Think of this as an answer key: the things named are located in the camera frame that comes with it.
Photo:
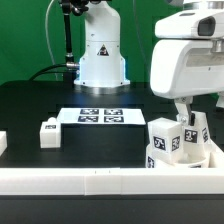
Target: black pole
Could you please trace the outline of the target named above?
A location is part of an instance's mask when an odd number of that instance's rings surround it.
[[[61,0],[60,5],[64,14],[65,23],[65,43],[66,43],[66,63],[74,63],[74,56],[72,53],[72,38],[71,38],[71,24],[70,24],[70,13],[71,13],[71,3],[70,0]]]
[[[66,41],[66,62],[74,62],[74,56],[72,53],[72,38],[71,38],[71,25],[70,25],[70,15],[64,14],[65,22],[65,41]]]

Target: green backdrop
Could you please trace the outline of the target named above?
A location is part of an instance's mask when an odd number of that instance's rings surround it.
[[[45,13],[50,0],[0,1],[0,84],[27,80],[35,72],[51,65],[45,37]],[[134,23],[133,0],[113,0],[111,6],[121,16],[121,54],[127,60],[127,77],[147,81],[148,72],[138,44]],[[178,9],[163,0],[136,0],[136,12],[146,61],[150,67],[152,50],[158,41],[156,21]],[[71,15],[75,59],[84,53],[84,17]],[[56,1],[49,17],[49,34],[56,63],[64,62],[65,38],[63,14]],[[54,79],[47,75],[44,79]]]

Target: white cube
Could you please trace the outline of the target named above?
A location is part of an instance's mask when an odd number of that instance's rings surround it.
[[[0,131],[0,156],[7,148],[7,138],[6,138],[6,132]]]
[[[183,156],[182,125],[179,122],[159,118],[148,123],[152,157],[174,164]]]
[[[49,119],[43,122],[40,129],[41,148],[60,148],[61,147],[61,123],[56,119]]]

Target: white block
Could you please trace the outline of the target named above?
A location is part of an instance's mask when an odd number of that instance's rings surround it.
[[[50,118],[43,122],[40,129],[41,148],[60,148],[61,147],[61,123],[55,118]]]
[[[0,156],[7,148],[7,138],[6,138],[6,132],[0,131]]]
[[[206,157],[211,139],[205,113],[195,112],[194,126],[183,126],[184,151],[192,157]]]
[[[152,157],[173,164],[183,156],[182,126],[179,122],[159,118],[148,123]]]
[[[146,168],[174,168],[174,166],[168,163],[165,163],[162,160],[153,158],[152,147],[150,144],[146,148],[145,167]]]

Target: white robot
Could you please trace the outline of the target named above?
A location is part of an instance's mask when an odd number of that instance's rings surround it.
[[[202,161],[208,165],[211,151],[206,116],[204,113],[192,112],[190,104],[193,96],[219,92],[217,106],[224,107],[224,1],[167,2],[179,6],[183,4],[183,11],[156,24],[156,36],[164,40],[157,43],[153,52],[150,83],[155,95],[175,100],[179,114],[177,123],[167,120],[149,123],[152,135],[149,154],[167,164],[206,167],[201,165]],[[164,133],[171,145],[161,151],[161,144],[165,145],[166,141],[161,142],[161,138],[153,136],[153,133],[163,133],[164,130],[161,132],[160,129],[169,122],[172,127],[167,126],[166,131],[169,129],[169,133]],[[172,145],[172,140],[176,138],[170,134],[174,133],[171,130],[174,127],[182,132],[178,138],[178,150]],[[146,162],[153,167],[153,158],[150,158]]]
[[[87,7],[86,51],[74,83],[94,93],[112,93],[130,84],[120,54],[120,16],[106,1],[93,1]]]

